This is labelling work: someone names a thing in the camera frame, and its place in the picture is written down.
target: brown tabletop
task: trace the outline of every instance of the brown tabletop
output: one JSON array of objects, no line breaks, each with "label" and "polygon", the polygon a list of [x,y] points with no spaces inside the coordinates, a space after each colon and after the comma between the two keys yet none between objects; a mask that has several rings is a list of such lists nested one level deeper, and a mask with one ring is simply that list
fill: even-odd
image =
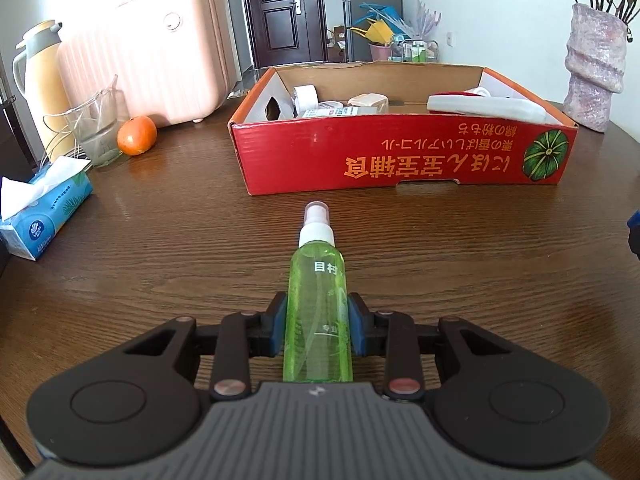
[{"label": "brown tabletop", "polygon": [[[613,125],[581,131],[558,186],[251,197],[226,130],[237,103],[91,170],[94,194],[43,257],[14,257],[0,278],[0,413],[34,460],[24,410],[41,382],[179,314],[212,323],[265,309],[286,289],[305,204],[324,200],[351,291],[418,322],[465,317],[578,370],[612,410],[596,463],[640,476],[640,262],[625,225],[640,207],[633,139]],[[254,360],[254,381],[277,380],[281,366]],[[383,362],[356,359],[354,370],[380,381]]]}]

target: yellow thermos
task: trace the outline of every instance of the yellow thermos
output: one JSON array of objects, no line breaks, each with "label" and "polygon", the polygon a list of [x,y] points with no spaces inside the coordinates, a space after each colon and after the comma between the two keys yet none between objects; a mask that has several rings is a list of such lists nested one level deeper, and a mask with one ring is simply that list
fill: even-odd
[{"label": "yellow thermos", "polygon": [[[63,139],[63,135],[54,132],[54,130],[68,131],[64,117],[47,118],[47,124],[42,120],[44,115],[60,114],[70,108],[56,62],[60,46],[58,31],[61,27],[62,23],[47,20],[30,28],[24,33],[23,41],[15,46],[16,48],[26,46],[26,49],[14,58],[15,84],[22,96],[27,99],[40,140],[51,161],[71,151],[75,144],[73,135]],[[23,83],[20,80],[18,64],[25,57],[27,65]]]}]

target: orange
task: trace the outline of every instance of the orange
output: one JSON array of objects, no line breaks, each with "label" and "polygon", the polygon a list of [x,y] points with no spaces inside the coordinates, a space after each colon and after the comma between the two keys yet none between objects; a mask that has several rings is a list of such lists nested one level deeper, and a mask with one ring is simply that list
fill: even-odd
[{"label": "orange", "polygon": [[134,117],[120,127],[118,147],[127,155],[140,155],[151,148],[157,138],[158,130],[149,117]]}]

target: suitcase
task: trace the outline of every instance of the suitcase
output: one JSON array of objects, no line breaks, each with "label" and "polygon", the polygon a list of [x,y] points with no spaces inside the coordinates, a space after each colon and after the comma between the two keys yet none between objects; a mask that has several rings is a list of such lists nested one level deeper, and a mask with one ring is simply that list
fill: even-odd
[{"label": "suitcase", "polygon": [[73,107],[116,76],[118,114],[158,127],[202,120],[237,79],[224,0],[127,0],[63,41],[58,67]]}]

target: green bottle in background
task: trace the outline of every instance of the green bottle in background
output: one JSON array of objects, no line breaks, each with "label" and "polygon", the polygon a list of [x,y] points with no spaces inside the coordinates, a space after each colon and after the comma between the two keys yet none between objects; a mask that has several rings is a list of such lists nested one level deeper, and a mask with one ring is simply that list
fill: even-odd
[{"label": "green bottle in background", "polygon": [[291,259],[282,379],[353,381],[344,260],[322,202],[306,206],[299,249]]}]

